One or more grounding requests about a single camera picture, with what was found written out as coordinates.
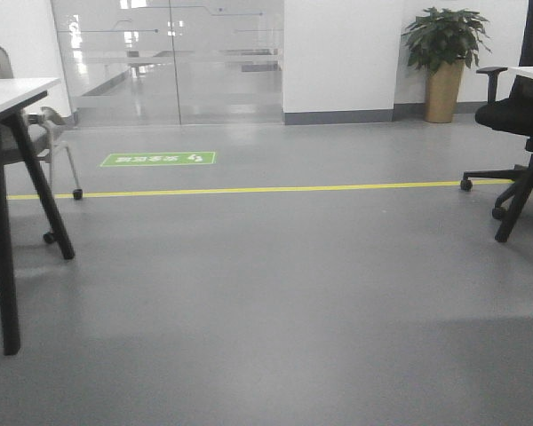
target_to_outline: glass partition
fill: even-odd
[[[52,0],[82,126],[282,120],[282,0]]]

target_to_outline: yellow line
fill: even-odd
[[[509,180],[491,179],[474,180],[474,185],[508,184]],[[441,182],[404,182],[392,184],[366,184],[366,185],[328,185],[328,186],[264,186],[251,188],[216,188],[216,189],[172,189],[163,191],[122,191],[107,193],[85,193],[85,198],[110,198],[110,197],[143,197],[156,195],[197,195],[209,193],[304,193],[312,191],[355,191],[362,189],[393,189],[393,188],[431,188],[441,186],[459,186],[460,181]],[[71,193],[56,194],[55,198],[73,198]],[[37,200],[37,195],[9,195],[8,200]]]

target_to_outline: black office chair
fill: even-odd
[[[0,78],[13,78],[12,65],[6,51],[0,47]],[[65,129],[65,123],[60,115],[47,106],[41,108],[41,114],[24,114],[28,125],[28,134],[36,151],[37,158],[42,162],[49,164],[50,187],[53,191],[53,158],[61,150],[68,154],[69,164],[73,171],[73,178],[76,183],[76,189],[73,191],[73,198],[81,200],[83,198],[83,189],[79,185],[75,164],[67,142],[58,141],[61,133]],[[10,129],[0,124],[0,138],[2,139],[2,153],[4,164],[22,162],[21,154],[18,151],[18,145]],[[52,232],[44,234],[44,240],[51,244],[55,242]]]
[[[529,0],[519,65],[533,67],[533,0]],[[528,137],[525,149],[533,153],[533,80],[518,76],[513,83],[509,98],[496,101],[497,78],[506,69],[506,67],[487,67],[477,71],[480,74],[488,75],[489,83],[488,104],[478,109],[475,119],[479,124],[488,126],[493,130]],[[533,164],[533,154],[529,161],[530,167],[531,164]],[[467,171],[462,177],[460,188],[464,191],[470,191],[472,181],[469,178],[511,179],[513,184],[497,197],[495,207],[492,210],[492,216],[502,220],[507,213],[507,210],[502,206],[504,202],[514,197],[523,185],[530,186],[530,193],[533,187],[533,176],[531,176],[530,182],[526,184],[524,180],[528,175],[533,175],[533,173],[529,174],[528,168],[520,165],[515,165],[512,170]]]

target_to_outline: green plant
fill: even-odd
[[[489,38],[483,26],[488,20],[479,12],[467,9],[439,11],[435,7],[424,9],[424,12],[428,15],[417,16],[403,34],[408,37],[409,67],[426,67],[435,73],[442,62],[453,64],[463,59],[470,68],[472,62],[478,65],[479,44],[490,51],[482,40],[483,36]]]

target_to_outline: green floor sign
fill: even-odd
[[[100,167],[118,166],[186,166],[213,164],[214,152],[110,154]]]

